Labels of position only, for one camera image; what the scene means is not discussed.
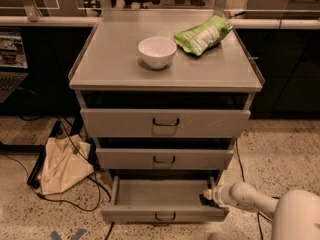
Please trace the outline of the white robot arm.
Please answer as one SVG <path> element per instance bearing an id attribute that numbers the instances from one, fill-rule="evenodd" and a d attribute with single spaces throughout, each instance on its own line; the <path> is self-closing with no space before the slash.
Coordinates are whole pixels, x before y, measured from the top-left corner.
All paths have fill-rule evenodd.
<path id="1" fill-rule="evenodd" d="M 275 199 L 236 182 L 205 189 L 203 196 L 217 205 L 262 212 L 272 220 L 271 240 L 320 240 L 320 197 L 314 193 L 290 190 Z"/>

